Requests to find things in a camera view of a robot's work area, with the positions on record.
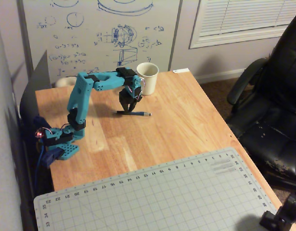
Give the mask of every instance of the wooden desk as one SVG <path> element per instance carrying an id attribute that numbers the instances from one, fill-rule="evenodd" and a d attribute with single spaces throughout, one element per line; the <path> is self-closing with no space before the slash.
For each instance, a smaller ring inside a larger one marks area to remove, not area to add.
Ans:
<path id="1" fill-rule="evenodd" d="M 40 115 L 52 127 L 67 123 L 66 106 L 72 89 L 36 92 Z M 114 115 L 114 110 L 122 109 L 120 90 L 91 93 L 86 136 L 76 142 L 80 151 L 67 161 L 51 165 L 56 191 L 231 146 L 274 205 L 281 205 L 190 72 L 159 74 L 155 93 L 144 96 L 135 108 L 151 112 L 150 117 Z"/>

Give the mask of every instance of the blue cable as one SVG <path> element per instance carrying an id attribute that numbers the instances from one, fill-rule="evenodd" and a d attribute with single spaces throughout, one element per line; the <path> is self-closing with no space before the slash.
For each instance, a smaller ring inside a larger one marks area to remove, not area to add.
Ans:
<path id="1" fill-rule="evenodd" d="M 43 152 L 44 152 L 43 140 L 40 139 L 40 142 L 42 143 L 42 149 L 41 149 L 41 152 L 40 152 L 40 156 L 39 156 L 37 167 L 36 167 L 36 173 L 35 173 L 35 176 L 34 176 L 34 189 L 35 190 L 37 189 L 37 173 L 38 173 L 39 165 L 40 165 L 41 158 L 42 158 L 42 155 L 43 155 Z"/>

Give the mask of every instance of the pen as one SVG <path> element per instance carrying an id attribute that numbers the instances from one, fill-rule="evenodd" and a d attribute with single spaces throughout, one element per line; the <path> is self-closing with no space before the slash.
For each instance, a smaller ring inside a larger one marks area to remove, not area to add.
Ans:
<path id="1" fill-rule="evenodd" d="M 131 116 L 152 116 L 152 113 L 149 112 L 125 112 L 125 111 L 117 111 L 117 114 L 120 115 L 131 115 Z"/>

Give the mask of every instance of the whiteboard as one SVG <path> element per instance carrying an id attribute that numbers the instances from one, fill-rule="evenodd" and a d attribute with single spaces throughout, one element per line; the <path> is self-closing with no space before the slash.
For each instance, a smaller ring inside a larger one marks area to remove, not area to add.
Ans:
<path id="1" fill-rule="evenodd" d="M 51 82 L 87 73 L 167 71 L 180 0 L 23 0 L 36 68 L 45 50 Z"/>

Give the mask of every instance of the blue robotic arm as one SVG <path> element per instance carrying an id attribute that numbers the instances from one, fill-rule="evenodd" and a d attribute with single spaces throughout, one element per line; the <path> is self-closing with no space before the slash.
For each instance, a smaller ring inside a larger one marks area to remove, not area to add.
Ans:
<path id="1" fill-rule="evenodd" d="M 44 130 L 42 140 L 48 151 L 42 158 L 42 165 L 49 166 L 55 159 L 67 160 L 79 150 L 77 145 L 71 143 L 85 136 L 92 89 L 102 91 L 121 86 L 125 88 L 119 93 L 119 101 L 125 112 L 131 112 L 142 99 L 141 78 L 133 70 L 121 67 L 113 72 L 80 72 L 67 105 L 69 125 L 65 128 Z"/>

